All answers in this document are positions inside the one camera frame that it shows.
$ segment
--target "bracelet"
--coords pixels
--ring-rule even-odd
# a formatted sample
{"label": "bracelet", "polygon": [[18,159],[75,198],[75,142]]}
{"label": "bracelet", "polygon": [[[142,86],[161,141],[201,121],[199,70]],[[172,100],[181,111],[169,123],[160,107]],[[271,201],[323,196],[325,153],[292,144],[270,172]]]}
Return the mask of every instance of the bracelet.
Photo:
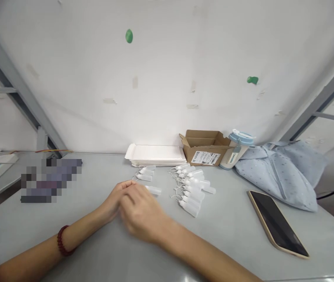
{"label": "bracelet", "polygon": [[63,228],[60,229],[60,231],[59,231],[58,234],[57,234],[57,245],[58,245],[58,249],[59,249],[60,253],[61,253],[64,257],[68,257],[68,256],[72,255],[72,254],[74,253],[74,251],[76,250],[76,249],[74,249],[74,250],[68,252],[68,251],[65,249],[64,244],[62,243],[62,238],[61,238],[61,236],[62,236],[62,232],[63,232],[67,227],[69,227],[69,225],[65,225]]}

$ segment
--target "fabric bag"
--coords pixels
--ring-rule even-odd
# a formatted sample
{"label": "fabric bag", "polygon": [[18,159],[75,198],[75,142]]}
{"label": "fabric bag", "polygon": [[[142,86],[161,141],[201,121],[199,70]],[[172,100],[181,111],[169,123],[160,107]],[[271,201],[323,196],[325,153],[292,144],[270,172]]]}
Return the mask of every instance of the fabric bag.
{"label": "fabric bag", "polygon": [[314,187],[327,160],[304,142],[251,146],[237,162],[237,172],[275,198],[310,212],[318,205]]}

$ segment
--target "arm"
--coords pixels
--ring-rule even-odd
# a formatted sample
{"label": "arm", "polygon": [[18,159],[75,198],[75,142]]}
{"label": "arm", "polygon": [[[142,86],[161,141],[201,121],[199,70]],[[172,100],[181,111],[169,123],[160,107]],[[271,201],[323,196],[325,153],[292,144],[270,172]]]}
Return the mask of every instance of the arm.
{"label": "arm", "polygon": [[131,234],[177,256],[210,281],[261,281],[168,217],[144,186],[130,186],[126,194],[120,200],[120,213]]}
{"label": "arm", "polygon": [[[62,234],[65,249],[67,251],[75,249],[110,222],[117,213],[120,198],[132,184],[135,184],[135,181],[129,180],[117,184],[102,205],[66,228]],[[39,281],[62,258],[57,245],[57,235],[54,235],[1,264],[0,281]]]}

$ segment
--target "white dropper bottle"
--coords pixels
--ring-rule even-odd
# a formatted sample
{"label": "white dropper bottle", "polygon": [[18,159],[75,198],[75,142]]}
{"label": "white dropper bottle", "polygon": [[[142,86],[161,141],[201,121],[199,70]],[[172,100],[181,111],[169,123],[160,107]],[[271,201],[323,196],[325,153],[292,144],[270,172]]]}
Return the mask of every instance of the white dropper bottle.
{"label": "white dropper bottle", "polygon": [[208,180],[192,179],[192,180],[184,180],[184,183],[190,186],[198,186],[201,189],[205,187],[210,187],[210,181]]}
{"label": "white dropper bottle", "polygon": [[217,190],[213,187],[203,187],[202,190],[211,193],[211,194],[215,194],[217,192]]}
{"label": "white dropper bottle", "polygon": [[189,192],[191,192],[192,190],[201,191],[201,188],[198,187],[198,186],[189,186],[189,185],[185,185],[185,186],[183,186],[183,187],[184,187],[184,189],[185,189],[186,191],[189,191]]}
{"label": "white dropper bottle", "polygon": [[145,186],[145,187],[147,188],[147,190],[150,191],[151,194],[159,196],[162,193],[162,190],[154,186]]}
{"label": "white dropper bottle", "polygon": [[198,176],[195,176],[195,177],[188,177],[188,180],[194,180],[194,179],[204,180],[205,176],[204,175],[198,175]]}
{"label": "white dropper bottle", "polygon": [[201,209],[201,203],[197,202],[196,200],[189,198],[187,196],[182,196],[182,200],[187,203],[190,204],[192,206],[194,206],[196,209]]}
{"label": "white dropper bottle", "polygon": [[183,170],[178,170],[176,172],[177,174],[180,174],[180,173],[187,174],[189,172],[192,172],[193,170],[195,170],[195,166],[189,166],[188,168],[184,168]]}
{"label": "white dropper bottle", "polygon": [[152,165],[152,166],[144,166],[142,168],[142,170],[156,170],[156,165]]}
{"label": "white dropper bottle", "polygon": [[195,192],[190,192],[190,191],[184,191],[184,195],[194,199],[195,201],[199,202],[200,204],[202,203],[203,199],[205,198],[205,193],[202,191],[199,191],[197,193]]}
{"label": "white dropper bottle", "polygon": [[195,206],[192,206],[191,204],[184,202],[183,200],[179,201],[179,203],[180,203],[180,206],[182,206],[184,210],[186,210],[192,216],[197,217],[199,213],[199,209],[197,209]]}
{"label": "white dropper bottle", "polygon": [[197,177],[203,175],[203,170],[195,170],[187,174],[188,177]]}
{"label": "white dropper bottle", "polygon": [[140,171],[139,171],[140,174],[145,174],[145,175],[151,175],[153,176],[154,175],[154,171],[153,170],[147,170],[147,169],[144,169],[142,168]]}
{"label": "white dropper bottle", "polygon": [[179,166],[175,166],[174,169],[176,170],[183,170],[185,168],[188,168],[190,166],[190,163],[184,163],[184,164],[181,164]]}
{"label": "white dropper bottle", "polygon": [[151,175],[137,174],[136,177],[138,179],[145,180],[145,181],[151,181],[152,180],[152,176]]}

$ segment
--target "smartphone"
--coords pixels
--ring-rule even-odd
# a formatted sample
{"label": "smartphone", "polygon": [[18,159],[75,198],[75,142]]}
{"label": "smartphone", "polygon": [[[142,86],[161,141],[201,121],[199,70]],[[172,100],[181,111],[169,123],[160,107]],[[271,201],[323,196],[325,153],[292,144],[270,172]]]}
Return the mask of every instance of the smartphone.
{"label": "smartphone", "polygon": [[266,235],[274,247],[300,258],[308,259],[308,252],[274,200],[266,194],[255,191],[248,191],[248,195]]}

